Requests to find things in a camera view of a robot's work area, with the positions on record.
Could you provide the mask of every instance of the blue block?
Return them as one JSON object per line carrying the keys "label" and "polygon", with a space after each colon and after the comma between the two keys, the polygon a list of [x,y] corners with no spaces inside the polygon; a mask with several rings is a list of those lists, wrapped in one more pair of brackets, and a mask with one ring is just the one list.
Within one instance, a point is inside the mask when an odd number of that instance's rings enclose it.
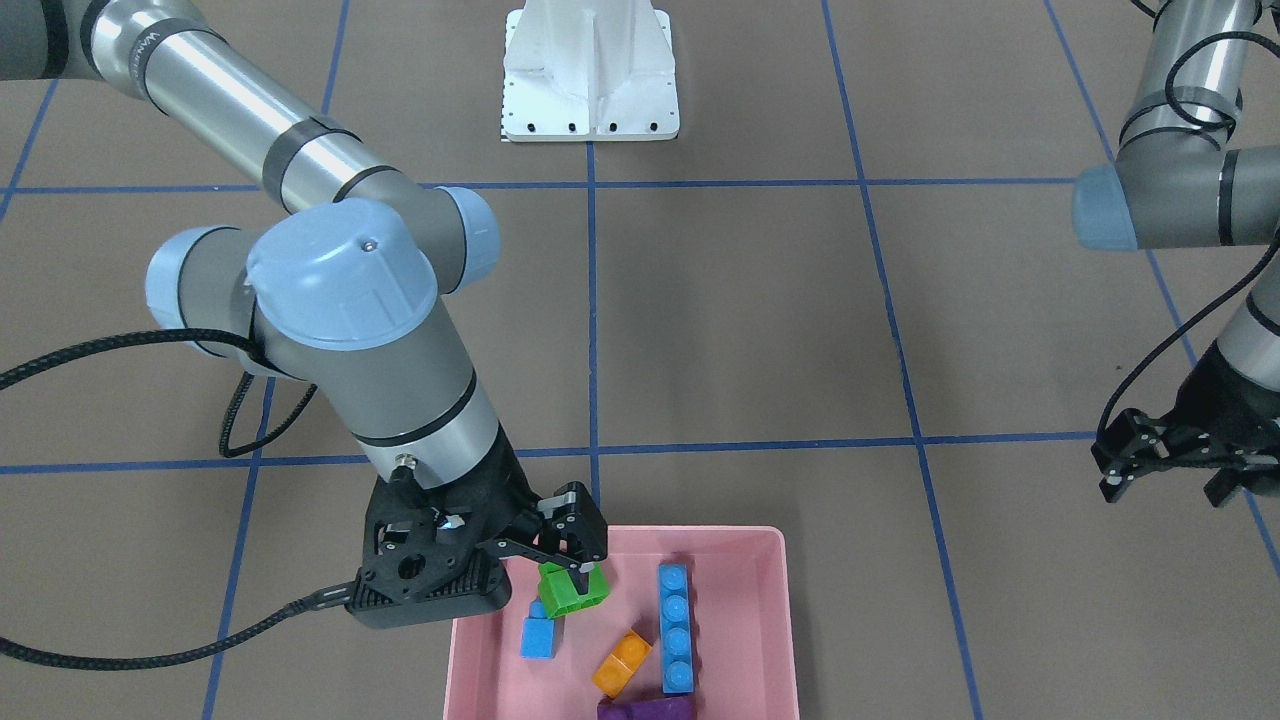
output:
{"label": "blue block", "polygon": [[662,692],[694,692],[694,634],[689,623],[689,568],[658,566],[662,626]]}
{"label": "blue block", "polygon": [[556,620],[547,618],[540,600],[529,603],[529,618],[520,637],[520,656],[530,660],[550,660],[556,656]]}

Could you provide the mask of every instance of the white bracket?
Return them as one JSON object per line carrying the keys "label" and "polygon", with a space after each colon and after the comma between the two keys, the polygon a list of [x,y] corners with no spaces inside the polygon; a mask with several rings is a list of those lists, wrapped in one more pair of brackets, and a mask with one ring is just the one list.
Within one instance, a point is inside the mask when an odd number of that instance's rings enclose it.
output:
{"label": "white bracket", "polygon": [[671,140],[671,17],[649,0],[527,0],[507,15],[502,135],[512,142]]}

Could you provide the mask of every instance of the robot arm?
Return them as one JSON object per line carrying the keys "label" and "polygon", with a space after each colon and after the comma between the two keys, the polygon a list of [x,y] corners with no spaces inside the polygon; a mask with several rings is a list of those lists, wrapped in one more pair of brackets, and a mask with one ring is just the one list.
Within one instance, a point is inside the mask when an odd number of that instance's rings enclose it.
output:
{"label": "robot arm", "polygon": [[489,273],[493,213],[425,190],[237,54],[187,0],[0,5],[0,79],[101,78],[151,102],[260,183],[291,218],[265,232],[198,228],[164,243],[147,304],[169,328],[255,374],[314,382],[378,470],[348,610],[371,626],[488,612],[511,596],[502,557],[570,570],[607,556],[582,483],[534,493],[439,296]]}
{"label": "robot arm", "polygon": [[[1116,161],[1087,170],[1076,183],[1074,219],[1083,245],[1276,242],[1280,147],[1224,150],[1243,110],[1239,78],[1248,44],[1207,41],[1248,31],[1265,9],[1261,0],[1161,5]],[[1172,468],[1216,469],[1204,487],[1213,506],[1240,487],[1280,495],[1280,273],[1258,278],[1171,411],[1161,418],[1123,411],[1100,433],[1093,455],[1108,502],[1135,478]]]}

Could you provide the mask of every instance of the pink tray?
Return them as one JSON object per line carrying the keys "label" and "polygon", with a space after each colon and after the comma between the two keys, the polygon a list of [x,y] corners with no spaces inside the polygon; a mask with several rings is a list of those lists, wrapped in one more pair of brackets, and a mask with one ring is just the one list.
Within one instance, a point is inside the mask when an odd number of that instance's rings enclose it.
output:
{"label": "pink tray", "polygon": [[[507,561],[512,598],[453,621],[444,720],[595,720],[591,674],[628,628],[658,639],[658,564],[689,565],[699,720],[800,717],[782,533],[774,528],[611,527],[609,598],[563,619],[554,660],[525,660],[520,634],[538,568]],[[618,702],[662,697],[662,647]]]}

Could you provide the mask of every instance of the toy brick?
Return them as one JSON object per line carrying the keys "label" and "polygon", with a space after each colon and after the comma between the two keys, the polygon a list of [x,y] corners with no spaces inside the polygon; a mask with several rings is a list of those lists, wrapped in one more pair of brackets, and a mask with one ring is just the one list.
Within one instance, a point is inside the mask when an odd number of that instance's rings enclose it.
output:
{"label": "toy brick", "polygon": [[613,646],[613,651],[600,664],[595,675],[591,676],[591,682],[609,698],[618,697],[644,660],[649,657],[650,651],[653,651],[652,644],[646,643],[635,630],[627,630],[627,634],[622,635],[618,644]]}
{"label": "toy brick", "polygon": [[520,656],[530,660],[550,660],[556,656],[556,620],[547,618],[540,600],[529,603],[529,618],[520,635]]}
{"label": "toy brick", "polygon": [[570,612],[585,610],[604,602],[609,597],[609,583],[599,564],[588,573],[586,594],[577,594],[568,570],[559,565],[543,564],[538,566],[541,580],[538,583],[538,596],[547,607],[548,618],[561,618]]}
{"label": "toy brick", "polygon": [[658,566],[658,607],[662,629],[662,691],[694,692],[694,635],[689,619],[689,569]]}
{"label": "toy brick", "polygon": [[694,720],[694,698],[684,694],[646,702],[602,702],[595,720]]}

